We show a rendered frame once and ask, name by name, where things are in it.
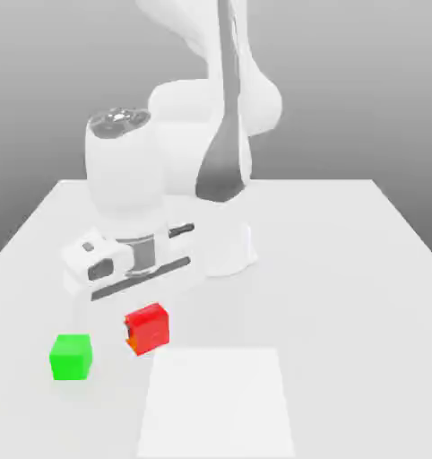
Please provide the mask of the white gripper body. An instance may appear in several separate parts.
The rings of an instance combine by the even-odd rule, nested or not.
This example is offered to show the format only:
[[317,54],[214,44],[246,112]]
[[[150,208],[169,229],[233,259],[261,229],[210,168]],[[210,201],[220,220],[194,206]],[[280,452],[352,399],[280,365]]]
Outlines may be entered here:
[[141,307],[175,299],[204,281],[197,255],[179,255],[138,275],[116,274],[97,281],[69,278],[70,307]]

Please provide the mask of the small red cube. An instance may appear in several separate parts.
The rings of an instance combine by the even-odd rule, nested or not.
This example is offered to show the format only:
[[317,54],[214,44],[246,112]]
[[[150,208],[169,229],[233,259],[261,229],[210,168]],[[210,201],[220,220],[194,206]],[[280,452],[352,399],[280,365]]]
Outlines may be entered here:
[[168,312],[160,303],[140,308],[125,317],[127,344],[137,356],[169,343]]

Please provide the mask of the small green cube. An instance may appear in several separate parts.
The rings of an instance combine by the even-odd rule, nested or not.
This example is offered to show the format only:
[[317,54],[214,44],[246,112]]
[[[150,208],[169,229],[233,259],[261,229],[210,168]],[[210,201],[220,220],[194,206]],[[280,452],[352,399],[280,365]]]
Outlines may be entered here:
[[91,338],[86,333],[59,334],[49,353],[55,380],[84,380],[92,363]]

